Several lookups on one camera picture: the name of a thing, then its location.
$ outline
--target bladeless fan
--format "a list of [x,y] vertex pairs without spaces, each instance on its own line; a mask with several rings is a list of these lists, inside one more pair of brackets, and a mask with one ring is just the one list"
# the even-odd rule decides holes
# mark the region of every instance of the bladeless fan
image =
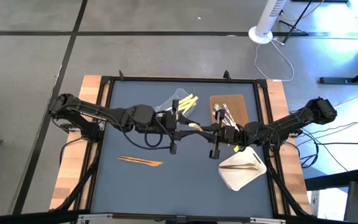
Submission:
[[268,0],[258,25],[249,30],[251,40],[258,44],[267,44],[272,40],[273,34],[270,30],[280,15],[285,1],[286,0]]

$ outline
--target gray floor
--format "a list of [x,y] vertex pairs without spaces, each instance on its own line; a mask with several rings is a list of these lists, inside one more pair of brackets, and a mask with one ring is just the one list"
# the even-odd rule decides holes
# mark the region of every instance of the gray floor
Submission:
[[[95,0],[89,1],[80,30],[247,31],[256,25],[265,2]],[[72,30],[80,4],[80,0],[0,1],[0,30]],[[284,10],[288,17],[295,17],[304,6],[287,1]],[[298,27],[340,35],[358,32],[356,19],[345,4],[324,3]],[[287,27],[275,24],[273,30],[286,31]],[[0,146],[0,215],[8,212],[68,39],[0,37],[0,138],[5,139]],[[221,77],[229,70],[232,77],[263,78],[254,67],[256,46],[248,37],[77,37],[60,93],[77,95],[83,75],[117,75],[119,69],[128,75],[185,77]],[[295,68],[294,80],[284,83],[291,110],[317,96],[338,105],[358,95],[358,86],[317,83],[321,76],[358,74],[358,37],[291,38],[280,50]],[[261,46],[258,64],[272,78],[288,78],[290,69],[273,51],[271,44]],[[356,121],[358,100],[338,112],[338,119],[328,127]],[[66,137],[63,131],[50,127],[25,212],[48,209],[58,153]],[[346,135],[323,140],[349,138],[358,141],[358,125]],[[358,147],[329,148],[343,166],[358,169]],[[301,148],[305,156],[313,151],[311,144]],[[314,168],[326,174],[343,171],[325,149],[320,149]]]

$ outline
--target table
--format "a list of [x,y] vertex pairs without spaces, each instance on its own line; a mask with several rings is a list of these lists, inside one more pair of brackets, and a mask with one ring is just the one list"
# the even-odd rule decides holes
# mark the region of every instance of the table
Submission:
[[[109,85],[104,85],[104,82],[106,82],[106,77],[102,77],[100,75],[85,76],[81,86],[79,98],[81,100],[89,101],[90,103],[97,103],[97,101],[99,101],[101,105],[105,105],[107,99],[111,96],[109,96],[107,91],[99,91],[101,87],[103,90],[108,89]],[[266,84],[268,87],[267,97],[270,99],[273,119],[276,120],[286,116],[288,114],[288,108],[282,83],[280,81],[276,82],[273,80],[267,80]],[[258,92],[261,102],[264,102],[266,96],[264,95],[262,87],[258,88]],[[266,121],[268,116],[267,105],[262,103],[261,106],[262,115],[264,117],[264,121]],[[68,136],[68,141],[76,139],[79,136],[80,134],[77,132],[70,133]],[[294,139],[289,139],[288,141],[295,143]],[[66,147],[65,153],[63,155],[62,165],[57,177],[55,190],[53,192],[50,208],[55,208],[64,201],[66,196],[72,191],[78,182],[80,175],[83,172],[82,167],[84,161],[91,161],[93,159],[94,152],[98,147],[97,144],[92,144],[89,146],[92,150],[90,150],[90,153],[88,154],[85,153],[86,147],[87,144],[85,141],[78,141]],[[310,213],[311,209],[306,194],[305,181],[303,180],[303,174],[297,150],[289,145],[283,145],[280,150],[280,157],[287,188],[294,196],[296,201],[300,203],[302,208]],[[75,207],[86,208],[89,206],[90,198],[88,197],[87,192],[89,187],[92,186],[93,185],[90,185],[88,181],[80,200],[77,200],[74,204]],[[280,191],[277,186],[275,186],[275,195],[277,200],[278,213],[283,214],[284,206],[282,203]]]

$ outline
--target clear plastic bag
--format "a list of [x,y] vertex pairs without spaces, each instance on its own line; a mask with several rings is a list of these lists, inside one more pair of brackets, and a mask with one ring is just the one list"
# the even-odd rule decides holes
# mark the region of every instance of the clear plastic bag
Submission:
[[[187,100],[195,99],[195,101],[191,105],[189,104],[186,105],[186,106],[190,106],[189,108],[186,108],[187,110],[181,110],[181,100],[185,99],[186,97],[188,97]],[[158,112],[158,111],[172,110],[172,100],[179,100],[179,112],[182,112],[183,116],[187,117],[194,110],[197,99],[198,98],[196,96],[193,95],[190,96],[190,94],[187,93],[184,89],[179,88],[165,103],[161,104],[160,106],[156,106],[155,111]]]

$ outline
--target white cable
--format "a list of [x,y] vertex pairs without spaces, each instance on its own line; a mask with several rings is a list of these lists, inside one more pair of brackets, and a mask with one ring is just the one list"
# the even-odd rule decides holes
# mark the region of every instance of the white cable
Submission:
[[[322,136],[318,136],[318,137],[316,137],[315,139],[319,139],[319,138],[322,138],[322,137],[326,137],[326,136],[329,136],[329,135],[338,133],[338,132],[340,132],[340,131],[343,131],[343,130],[345,130],[345,129],[348,129],[348,128],[350,128],[351,126],[354,126],[354,125],[357,125],[357,124],[358,124],[358,122],[356,122],[356,123],[354,123],[354,124],[352,124],[352,125],[349,125],[348,127],[342,128],[342,129],[340,129],[340,130],[338,130],[338,131],[334,131],[333,133],[328,133],[328,134],[325,134],[325,135],[322,135]],[[304,141],[304,142],[300,143],[299,145],[297,145],[297,147],[300,146],[300,145],[302,145],[303,143],[306,143],[306,142],[311,141],[311,140],[312,140],[312,139],[309,139],[309,140],[307,140],[307,141]]]
[[[270,42],[273,44],[273,46],[276,48],[276,50],[279,52],[279,54],[284,58],[284,60],[287,62],[287,64],[289,64],[289,66],[291,66],[291,69],[292,69],[291,79],[289,79],[289,80],[281,80],[281,81],[283,81],[283,82],[289,82],[289,81],[291,81],[291,80],[293,79],[293,76],[294,76],[294,73],[295,73],[294,70],[293,70],[293,66],[292,66],[291,62],[289,61],[289,59],[287,59],[287,58],[284,56],[284,54],[281,53],[281,51],[280,51],[280,50],[278,49],[278,47],[273,43],[272,40],[271,40]],[[259,44],[259,45],[256,47],[256,49],[255,49],[255,61],[254,61],[255,68],[256,68],[265,78],[271,79],[271,78],[269,78],[268,76],[266,76],[265,73],[263,73],[263,72],[261,71],[261,69],[256,65],[256,61],[257,61],[257,59],[258,59],[258,48],[259,48],[259,46],[260,46],[260,44]]]

